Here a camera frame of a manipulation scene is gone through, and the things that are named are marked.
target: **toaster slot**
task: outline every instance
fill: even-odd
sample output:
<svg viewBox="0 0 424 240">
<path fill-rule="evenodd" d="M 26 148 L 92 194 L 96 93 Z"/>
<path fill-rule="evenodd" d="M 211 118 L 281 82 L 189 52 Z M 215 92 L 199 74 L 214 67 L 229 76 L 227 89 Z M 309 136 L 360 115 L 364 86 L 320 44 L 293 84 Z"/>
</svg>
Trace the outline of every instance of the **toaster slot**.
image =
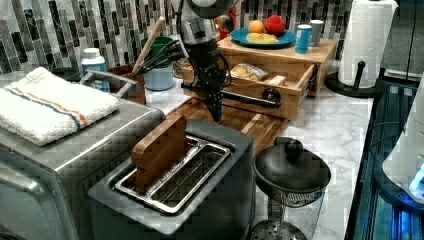
<svg viewBox="0 0 424 240">
<path fill-rule="evenodd" d="M 124 175 L 114 189 L 162 213 L 178 213 L 231 155 L 228 148 L 194 137 L 187 138 L 191 148 L 184 159 L 163 174 L 145 194 L 136 192 L 136 169 Z"/>
</svg>

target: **paper towel holder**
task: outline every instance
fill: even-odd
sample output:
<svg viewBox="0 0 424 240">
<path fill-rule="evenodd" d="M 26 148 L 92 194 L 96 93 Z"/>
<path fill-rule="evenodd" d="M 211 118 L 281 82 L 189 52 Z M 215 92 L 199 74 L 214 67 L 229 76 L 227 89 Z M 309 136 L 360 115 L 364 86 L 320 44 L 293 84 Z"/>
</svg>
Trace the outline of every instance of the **paper towel holder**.
<svg viewBox="0 0 424 240">
<path fill-rule="evenodd" d="M 375 82 L 375 85 L 370 88 L 359 88 L 359 83 L 361 81 L 362 72 L 365 67 L 365 62 L 360 61 L 358 63 L 358 71 L 356 72 L 355 82 L 353 86 L 348 86 L 339 80 L 339 72 L 331 73 L 327 76 L 325 81 L 325 86 L 327 86 L 331 91 L 338 94 L 354 97 L 354 98 L 377 98 L 383 95 L 384 93 L 384 84 L 382 81 Z"/>
</svg>

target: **paper towel roll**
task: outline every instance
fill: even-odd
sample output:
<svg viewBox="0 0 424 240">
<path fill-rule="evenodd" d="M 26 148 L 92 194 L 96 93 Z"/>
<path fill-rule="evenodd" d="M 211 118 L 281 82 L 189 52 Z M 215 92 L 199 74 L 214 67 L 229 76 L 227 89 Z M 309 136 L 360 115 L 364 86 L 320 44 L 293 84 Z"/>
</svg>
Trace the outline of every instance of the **paper towel roll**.
<svg viewBox="0 0 424 240">
<path fill-rule="evenodd" d="M 340 62 L 340 82 L 353 86 L 358 62 L 364 61 L 359 88 L 375 85 L 397 6 L 393 0 L 353 1 Z"/>
</svg>

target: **white towel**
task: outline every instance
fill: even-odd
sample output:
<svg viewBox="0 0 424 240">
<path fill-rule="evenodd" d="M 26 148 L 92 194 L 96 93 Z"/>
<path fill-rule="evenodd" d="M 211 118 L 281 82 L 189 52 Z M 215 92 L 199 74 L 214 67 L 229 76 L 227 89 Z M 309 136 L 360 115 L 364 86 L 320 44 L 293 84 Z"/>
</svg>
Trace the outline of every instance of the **white towel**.
<svg viewBox="0 0 424 240">
<path fill-rule="evenodd" d="M 43 146 L 111 114 L 119 99 L 44 68 L 0 89 L 0 126 Z"/>
</svg>

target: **blue cup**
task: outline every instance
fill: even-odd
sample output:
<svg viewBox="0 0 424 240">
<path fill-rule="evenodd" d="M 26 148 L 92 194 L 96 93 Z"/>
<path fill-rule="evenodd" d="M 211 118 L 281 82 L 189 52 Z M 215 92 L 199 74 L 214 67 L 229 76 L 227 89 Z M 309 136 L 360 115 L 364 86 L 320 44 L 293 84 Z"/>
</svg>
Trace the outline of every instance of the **blue cup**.
<svg viewBox="0 0 424 240">
<path fill-rule="evenodd" d="M 302 24 L 297 27 L 297 37 L 295 52 L 305 54 L 308 52 L 308 46 L 311 38 L 312 26 Z"/>
</svg>

